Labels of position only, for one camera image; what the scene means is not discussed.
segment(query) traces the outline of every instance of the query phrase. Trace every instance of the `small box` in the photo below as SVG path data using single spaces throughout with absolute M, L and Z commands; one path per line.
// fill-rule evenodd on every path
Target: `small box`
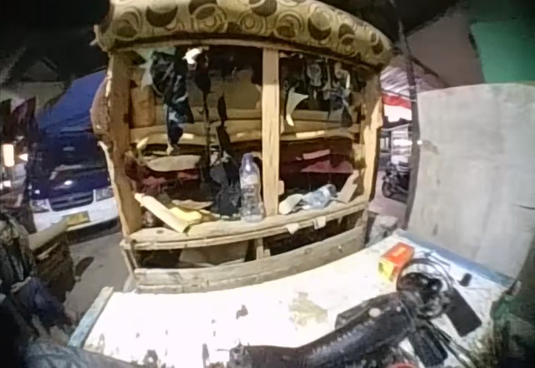
M 410 245 L 397 243 L 381 256 L 379 272 L 388 280 L 394 281 L 403 265 L 410 261 L 414 253 L 415 249 Z

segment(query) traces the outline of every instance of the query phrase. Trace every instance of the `gold patterned fabric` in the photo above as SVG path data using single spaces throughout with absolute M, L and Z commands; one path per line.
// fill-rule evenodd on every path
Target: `gold patterned fabric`
M 376 28 L 316 0 L 111 0 L 96 30 L 108 51 L 164 40 L 234 38 L 290 44 L 376 67 L 391 57 Z

